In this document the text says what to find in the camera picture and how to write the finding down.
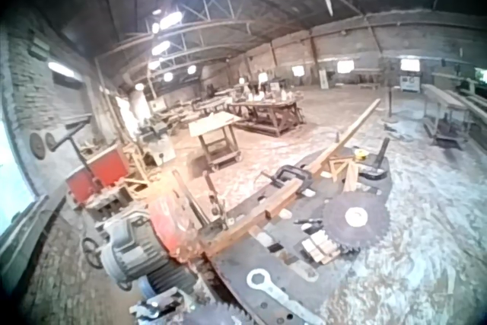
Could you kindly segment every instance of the circular saw blade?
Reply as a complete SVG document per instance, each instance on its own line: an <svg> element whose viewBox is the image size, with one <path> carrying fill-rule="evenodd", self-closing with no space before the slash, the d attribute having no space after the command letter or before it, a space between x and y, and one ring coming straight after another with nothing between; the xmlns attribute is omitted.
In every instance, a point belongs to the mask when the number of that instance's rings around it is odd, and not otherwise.
<svg viewBox="0 0 487 325"><path fill-rule="evenodd" d="M329 239L348 250L379 242L389 231L387 207L372 193L345 192L323 209L323 229Z"/></svg>
<svg viewBox="0 0 487 325"><path fill-rule="evenodd" d="M240 308L221 302L201 306L184 315L183 325L253 325Z"/></svg>

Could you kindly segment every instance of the concrete floor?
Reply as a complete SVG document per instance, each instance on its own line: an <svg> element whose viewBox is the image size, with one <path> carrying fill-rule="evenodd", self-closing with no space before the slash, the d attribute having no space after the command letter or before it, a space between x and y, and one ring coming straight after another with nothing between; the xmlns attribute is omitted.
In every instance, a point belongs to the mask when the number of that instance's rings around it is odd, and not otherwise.
<svg viewBox="0 0 487 325"><path fill-rule="evenodd" d="M325 148L382 97L349 146L378 151L382 139L391 138L391 230L377 247L358 255L345 280L323 302L321 314L327 323L476 323L487 301L487 157L471 143L463 151L430 145L421 123L421 95L394 92L399 122L392 125L395 132L387 132L381 121L387 107L384 91L347 87L303 92L299 105L306 125L280 139L236 130L243 160L212 175L228 206L268 183L262 177L254 182L261 170L273 172ZM156 190L173 188L170 170L176 168L211 216L198 140L182 130L173 143L177 158L161 171L164 184Z"/></svg>

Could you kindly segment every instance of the gray electric motor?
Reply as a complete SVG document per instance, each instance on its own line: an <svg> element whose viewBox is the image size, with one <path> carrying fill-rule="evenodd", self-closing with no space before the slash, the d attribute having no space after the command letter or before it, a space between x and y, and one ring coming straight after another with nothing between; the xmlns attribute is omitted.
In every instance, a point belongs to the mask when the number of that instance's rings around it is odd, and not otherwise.
<svg viewBox="0 0 487 325"><path fill-rule="evenodd" d="M110 241L102 248L100 259L117 283L130 283L169 260L149 222L125 218L105 229Z"/></svg>

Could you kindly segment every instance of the handwheel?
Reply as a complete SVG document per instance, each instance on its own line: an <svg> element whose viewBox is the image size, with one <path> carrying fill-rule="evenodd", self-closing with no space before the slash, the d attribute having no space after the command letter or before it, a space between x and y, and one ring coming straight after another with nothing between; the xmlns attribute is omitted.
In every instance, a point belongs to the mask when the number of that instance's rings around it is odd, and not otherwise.
<svg viewBox="0 0 487 325"><path fill-rule="evenodd" d="M100 245L90 237L85 237L81 241L81 249L88 264L95 269L102 269L103 264L100 260Z"/></svg>
<svg viewBox="0 0 487 325"><path fill-rule="evenodd" d="M132 290L132 282L117 282L116 285L125 292L130 292Z"/></svg>

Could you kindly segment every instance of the wrench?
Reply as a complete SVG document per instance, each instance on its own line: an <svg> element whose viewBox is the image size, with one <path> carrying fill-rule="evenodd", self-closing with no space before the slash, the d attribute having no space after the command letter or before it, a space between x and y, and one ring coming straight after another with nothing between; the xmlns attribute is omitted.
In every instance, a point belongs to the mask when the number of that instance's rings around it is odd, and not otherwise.
<svg viewBox="0 0 487 325"><path fill-rule="evenodd" d="M258 275L264 277L264 282L257 284L252 280L254 276ZM260 291L265 292L267 295L274 298L279 304L290 310L290 312L306 321L306 323L310 325L325 325L325 322L320 317L313 314L298 302L291 300L286 293L284 293L272 282L269 272L267 272L265 269L251 270L247 275L247 284L253 289L259 289Z"/></svg>

